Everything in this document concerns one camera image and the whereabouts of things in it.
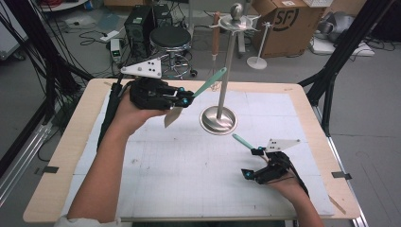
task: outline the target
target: metal ball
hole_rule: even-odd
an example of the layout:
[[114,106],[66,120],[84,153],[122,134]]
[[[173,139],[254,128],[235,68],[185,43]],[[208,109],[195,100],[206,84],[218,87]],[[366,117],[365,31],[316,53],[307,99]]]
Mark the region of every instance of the metal ball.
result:
[[230,8],[230,14],[233,20],[238,21],[243,15],[244,8],[239,3],[234,3]]

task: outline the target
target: metal stand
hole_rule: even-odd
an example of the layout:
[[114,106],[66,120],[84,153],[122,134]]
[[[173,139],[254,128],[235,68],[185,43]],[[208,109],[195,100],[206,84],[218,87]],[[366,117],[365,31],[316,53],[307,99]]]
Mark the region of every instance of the metal stand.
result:
[[221,17],[217,25],[223,27],[226,30],[229,30],[231,33],[230,33],[230,40],[227,49],[226,65],[225,65],[227,68],[227,73],[224,75],[224,78],[221,83],[221,91],[218,100],[218,106],[209,107],[200,114],[200,124],[206,131],[212,134],[228,134],[235,129],[237,123],[237,119],[234,112],[224,107],[224,99],[225,99],[225,94],[227,92],[227,84],[231,71],[231,62],[233,59],[233,54],[235,49],[235,41],[238,32],[248,29],[254,29],[253,20],[258,18],[256,17],[253,18],[253,20],[251,20],[248,17],[243,16],[242,11],[243,8],[241,4],[239,3],[233,4],[230,10],[231,15]]
[[226,57],[227,73],[223,76],[218,106],[212,106],[200,114],[200,124],[212,134],[228,134],[236,127],[236,116],[233,111],[224,107],[228,78],[230,77],[231,62],[234,55],[236,34],[231,32]]
[[263,24],[263,26],[265,27],[265,32],[263,33],[262,43],[260,43],[259,53],[257,53],[256,57],[250,57],[247,59],[247,64],[254,69],[264,69],[268,66],[268,63],[264,59],[260,58],[260,54],[262,53],[263,44],[265,43],[266,35],[268,34],[270,23],[267,22],[267,23]]
[[336,77],[374,23],[387,11],[393,1],[367,1],[323,69],[299,82],[303,87],[313,83],[306,93],[312,106],[318,106],[319,99],[325,93],[321,125],[326,136],[330,136],[329,121]]

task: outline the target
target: sleeve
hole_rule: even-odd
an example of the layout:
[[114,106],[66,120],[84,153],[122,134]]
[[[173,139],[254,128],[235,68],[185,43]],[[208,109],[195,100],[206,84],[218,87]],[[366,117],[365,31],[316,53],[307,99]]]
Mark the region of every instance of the sleeve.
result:
[[96,219],[77,218],[67,219],[66,216],[60,217],[54,227],[122,227],[121,218],[109,223],[99,223]]

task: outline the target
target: white bracket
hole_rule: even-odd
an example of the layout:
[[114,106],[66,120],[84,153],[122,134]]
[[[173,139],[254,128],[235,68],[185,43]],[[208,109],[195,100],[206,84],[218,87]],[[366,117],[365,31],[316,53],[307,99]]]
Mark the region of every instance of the white bracket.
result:
[[130,66],[125,66],[121,68],[121,73],[139,77],[160,79],[162,77],[162,61],[160,58],[157,58]]
[[301,143],[301,140],[270,139],[266,146],[266,152],[283,151]]

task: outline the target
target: chair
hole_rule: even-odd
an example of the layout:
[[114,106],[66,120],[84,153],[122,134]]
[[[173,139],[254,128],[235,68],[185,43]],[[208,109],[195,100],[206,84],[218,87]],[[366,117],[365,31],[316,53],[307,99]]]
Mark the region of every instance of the chair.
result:
[[191,35],[187,30],[178,26],[157,27],[150,33],[150,44],[159,51],[166,54],[161,57],[162,61],[168,59],[164,64],[162,76],[183,78],[188,71],[195,77],[197,72],[192,70],[189,60],[181,54],[191,48]]

